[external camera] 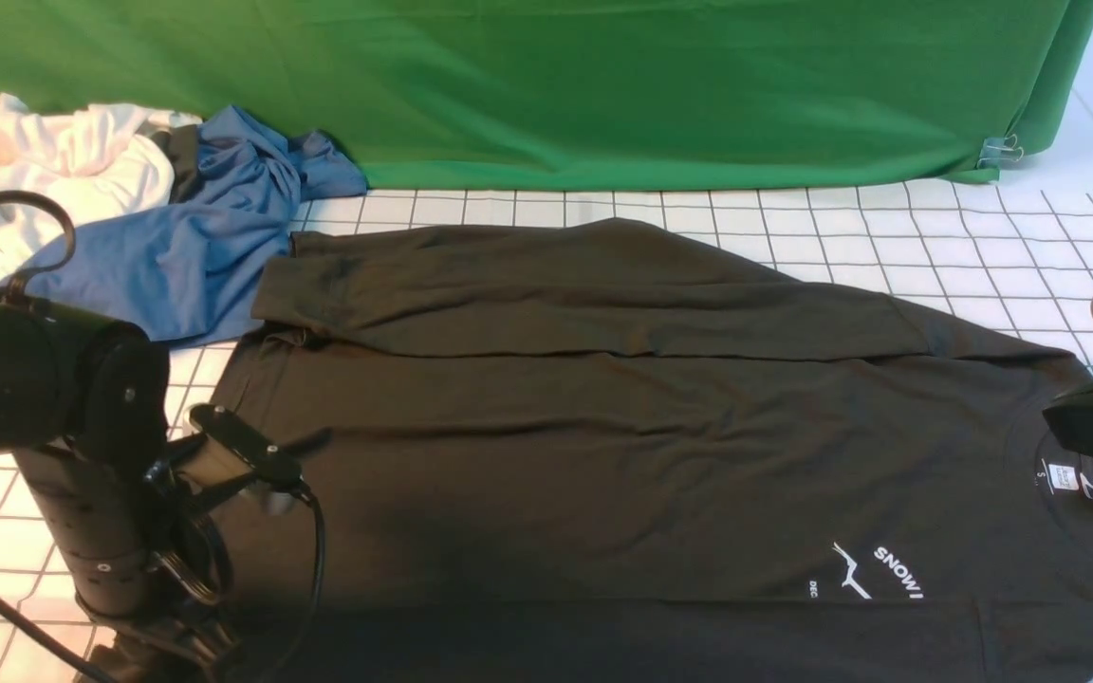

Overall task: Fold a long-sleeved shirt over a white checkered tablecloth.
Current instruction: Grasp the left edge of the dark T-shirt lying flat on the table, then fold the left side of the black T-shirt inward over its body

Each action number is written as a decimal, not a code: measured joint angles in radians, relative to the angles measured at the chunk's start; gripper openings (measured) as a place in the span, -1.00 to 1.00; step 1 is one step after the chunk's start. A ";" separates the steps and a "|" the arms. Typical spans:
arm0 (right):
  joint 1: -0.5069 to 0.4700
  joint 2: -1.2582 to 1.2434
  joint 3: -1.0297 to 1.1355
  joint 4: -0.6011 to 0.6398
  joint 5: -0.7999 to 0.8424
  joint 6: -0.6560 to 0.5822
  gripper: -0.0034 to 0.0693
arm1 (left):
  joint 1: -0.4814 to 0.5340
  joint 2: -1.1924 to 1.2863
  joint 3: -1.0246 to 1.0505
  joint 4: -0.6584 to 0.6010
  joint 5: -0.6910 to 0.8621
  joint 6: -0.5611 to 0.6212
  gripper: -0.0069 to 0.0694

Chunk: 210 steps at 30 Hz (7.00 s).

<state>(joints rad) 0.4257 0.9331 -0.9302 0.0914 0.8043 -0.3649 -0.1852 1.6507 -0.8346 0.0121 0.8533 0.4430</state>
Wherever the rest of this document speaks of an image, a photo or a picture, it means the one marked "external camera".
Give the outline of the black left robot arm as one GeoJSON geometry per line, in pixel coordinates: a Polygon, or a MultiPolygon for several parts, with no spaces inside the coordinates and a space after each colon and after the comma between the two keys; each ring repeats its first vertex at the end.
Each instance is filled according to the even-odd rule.
{"type": "Polygon", "coordinates": [[[237,653],[218,613],[224,545],[168,467],[196,449],[168,441],[169,373],[168,351],[133,323],[0,304],[0,452],[33,494],[77,604],[116,633],[74,658],[82,682],[221,682],[237,653]]]}

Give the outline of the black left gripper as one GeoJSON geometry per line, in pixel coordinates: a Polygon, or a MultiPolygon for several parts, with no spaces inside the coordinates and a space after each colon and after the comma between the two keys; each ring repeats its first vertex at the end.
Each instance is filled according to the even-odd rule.
{"type": "Polygon", "coordinates": [[[233,567],[215,531],[178,532],[168,552],[77,560],[77,602],[110,631],[89,655],[113,682],[222,682],[239,656],[222,614],[233,567]]]}

